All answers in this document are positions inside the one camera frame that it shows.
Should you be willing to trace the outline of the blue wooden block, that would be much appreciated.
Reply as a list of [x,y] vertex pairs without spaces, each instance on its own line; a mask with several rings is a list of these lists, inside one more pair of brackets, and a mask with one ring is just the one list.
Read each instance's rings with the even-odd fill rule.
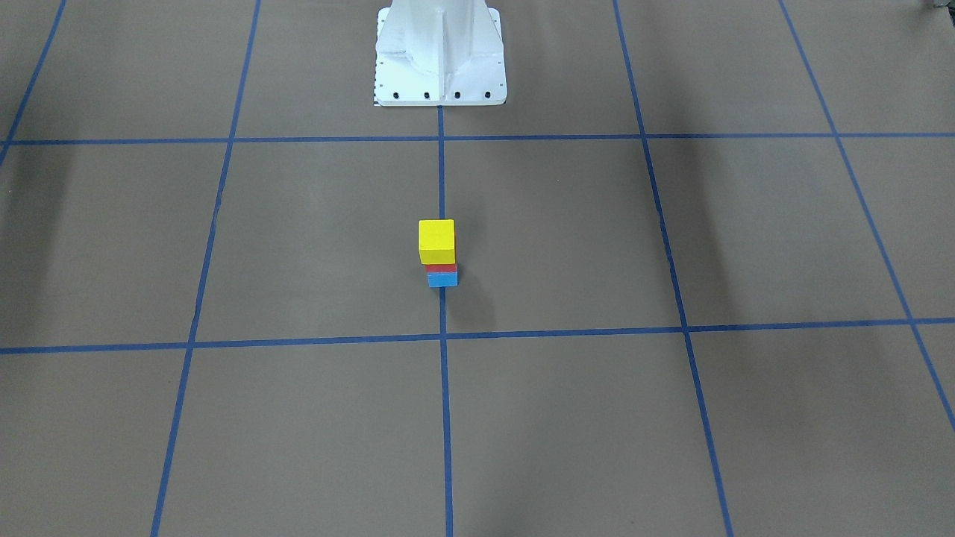
[[427,283],[430,288],[453,288],[458,285],[458,272],[427,272]]

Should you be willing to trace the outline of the red wooden block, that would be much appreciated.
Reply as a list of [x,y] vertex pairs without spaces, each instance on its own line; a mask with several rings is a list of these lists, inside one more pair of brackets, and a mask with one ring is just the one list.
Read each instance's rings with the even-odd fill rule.
[[427,273],[457,273],[457,264],[426,264],[424,266]]

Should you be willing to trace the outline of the yellow wooden block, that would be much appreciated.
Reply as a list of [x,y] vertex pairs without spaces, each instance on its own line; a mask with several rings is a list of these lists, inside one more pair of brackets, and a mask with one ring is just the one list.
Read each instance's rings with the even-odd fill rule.
[[422,265],[453,265],[457,262],[456,221],[423,219],[417,225],[417,251]]

